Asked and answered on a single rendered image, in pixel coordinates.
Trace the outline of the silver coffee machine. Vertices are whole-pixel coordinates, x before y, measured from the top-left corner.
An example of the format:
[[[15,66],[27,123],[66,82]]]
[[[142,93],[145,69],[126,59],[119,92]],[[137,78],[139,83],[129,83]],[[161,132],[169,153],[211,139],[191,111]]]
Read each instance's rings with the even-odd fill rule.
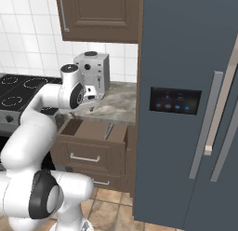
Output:
[[[73,59],[84,75],[85,84],[94,86],[99,94],[104,94],[110,87],[109,55],[97,51],[81,53]]]

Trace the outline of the black hob with oven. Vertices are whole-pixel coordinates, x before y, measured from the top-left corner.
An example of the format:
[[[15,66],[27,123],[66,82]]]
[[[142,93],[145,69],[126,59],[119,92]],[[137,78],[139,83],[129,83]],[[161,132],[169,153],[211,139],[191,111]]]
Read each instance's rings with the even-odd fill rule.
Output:
[[[20,123],[20,116],[44,84],[61,84],[56,77],[3,75],[0,78],[0,153],[7,153],[7,165],[23,168],[42,161],[56,135],[58,109],[33,111]],[[13,121],[7,123],[6,116]]]

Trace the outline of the brown open drawer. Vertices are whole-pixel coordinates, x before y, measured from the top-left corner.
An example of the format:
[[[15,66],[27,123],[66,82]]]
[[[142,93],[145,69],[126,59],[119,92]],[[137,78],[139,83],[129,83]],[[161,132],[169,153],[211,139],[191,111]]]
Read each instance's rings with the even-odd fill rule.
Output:
[[[50,150],[56,166],[78,167],[81,170],[121,175],[126,172],[126,132],[127,125],[114,123],[107,140],[104,133],[109,122],[89,119],[68,119],[59,129],[55,144]],[[98,163],[70,158],[76,156],[96,158]]]

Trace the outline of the brown low drawer front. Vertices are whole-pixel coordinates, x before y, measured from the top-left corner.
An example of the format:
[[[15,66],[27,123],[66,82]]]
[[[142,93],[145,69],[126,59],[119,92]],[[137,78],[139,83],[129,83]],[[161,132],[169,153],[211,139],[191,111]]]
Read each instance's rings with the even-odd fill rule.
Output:
[[[81,173],[84,174],[91,179],[94,179],[95,181],[99,182],[107,182],[110,181],[110,185],[99,185],[95,184],[94,185],[97,188],[103,188],[103,189],[110,189],[110,190],[115,190],[115,191],[120,191],[120,192],[128,192],[128,185],[127,185],[127,178],[125,176],[117,176],[117,175],[111,175],[111,174],[102,174],[97,171],[88,171],[88,170],[79,170],[76,167],[66,167],[66,171],[68,172],[74,172],[74,173]]]

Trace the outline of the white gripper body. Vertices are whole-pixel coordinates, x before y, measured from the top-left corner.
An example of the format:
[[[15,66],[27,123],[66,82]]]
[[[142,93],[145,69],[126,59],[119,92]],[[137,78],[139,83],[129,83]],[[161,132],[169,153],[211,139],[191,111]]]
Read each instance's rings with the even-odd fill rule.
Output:
[[[83,98],[81,105],[95,107],[95,106],[99,105],[99,102],[100,102],[100,98],[98,95],[96,95],[96,96],[90,95],[90,96],[85,96]]]

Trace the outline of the dark grey fridge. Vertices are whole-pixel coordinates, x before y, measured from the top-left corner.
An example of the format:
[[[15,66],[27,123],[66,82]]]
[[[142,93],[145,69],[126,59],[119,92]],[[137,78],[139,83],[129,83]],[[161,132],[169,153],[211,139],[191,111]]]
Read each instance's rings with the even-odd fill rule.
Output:
[[[238,102],[238,64],[212,154],[189,178],[214,72],[223,84],[237,35],[238,0],[143,0],[136,220],[238,231],[238,129],[210,181]]]

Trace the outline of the grey metal tongs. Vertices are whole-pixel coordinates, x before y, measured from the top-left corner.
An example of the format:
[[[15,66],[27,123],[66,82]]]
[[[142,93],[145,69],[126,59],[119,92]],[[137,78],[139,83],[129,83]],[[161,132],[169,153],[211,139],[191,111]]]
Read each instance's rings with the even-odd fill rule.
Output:
[[[109,123],[108,127],[106,128],[106,131],[104,133],[104,140],[107,140],[112,132],[114,123]]]

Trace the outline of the brown wall cupboard door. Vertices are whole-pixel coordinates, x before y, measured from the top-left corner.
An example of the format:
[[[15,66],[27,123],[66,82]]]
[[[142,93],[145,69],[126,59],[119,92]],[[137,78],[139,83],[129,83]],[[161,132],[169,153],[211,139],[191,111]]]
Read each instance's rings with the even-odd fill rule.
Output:
[[[63,30],[60,0],[57,0],[63,41],[137,44],[140,0],[63,0],[68,33]]]

